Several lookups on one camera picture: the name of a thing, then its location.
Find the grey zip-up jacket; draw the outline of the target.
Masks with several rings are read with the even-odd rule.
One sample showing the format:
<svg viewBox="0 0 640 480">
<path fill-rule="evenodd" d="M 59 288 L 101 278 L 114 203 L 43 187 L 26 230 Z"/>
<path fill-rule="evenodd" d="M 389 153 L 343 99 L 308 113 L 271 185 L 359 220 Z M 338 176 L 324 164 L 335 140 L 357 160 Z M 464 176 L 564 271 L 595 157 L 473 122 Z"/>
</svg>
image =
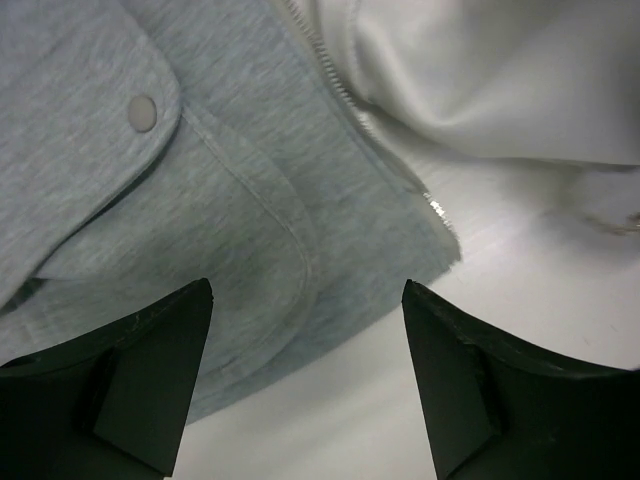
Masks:
<svg viewBox="0 0 640 480">
<path fill-rule="evenodd" d="M 1 360 L 205 278 L 231 405 L 460 260 L 436 151 L 574 171 L 542 234 L 635 256 L 638 3 L 5 1 Z"/>
</svg>

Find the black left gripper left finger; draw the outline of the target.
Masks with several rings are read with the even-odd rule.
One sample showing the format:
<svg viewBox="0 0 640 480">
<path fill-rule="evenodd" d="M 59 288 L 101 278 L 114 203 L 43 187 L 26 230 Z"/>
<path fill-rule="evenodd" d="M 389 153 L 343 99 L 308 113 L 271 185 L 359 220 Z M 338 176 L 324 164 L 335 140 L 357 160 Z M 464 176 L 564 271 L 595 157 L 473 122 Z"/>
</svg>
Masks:
<svg viewBox="0 0 640 480">
<path fill-rule="evenodd" d="M 200 279 L 2 365 L 2 478 L 172 476 L 212 308 Z"/>
</svg>

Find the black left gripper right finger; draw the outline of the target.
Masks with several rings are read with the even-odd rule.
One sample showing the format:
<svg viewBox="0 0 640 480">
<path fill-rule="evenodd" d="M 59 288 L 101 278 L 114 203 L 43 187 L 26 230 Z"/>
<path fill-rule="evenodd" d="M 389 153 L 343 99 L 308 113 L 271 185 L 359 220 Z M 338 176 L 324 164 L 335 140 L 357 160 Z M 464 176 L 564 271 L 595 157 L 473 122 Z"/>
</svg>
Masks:
<svg viewBox="0 0 640 480">
<path fill-rule="evenodd" d="M 408 281 L 404 324 L 440 479 L 635 479 L 639 374 L 533 345 Z"/>
</svg>

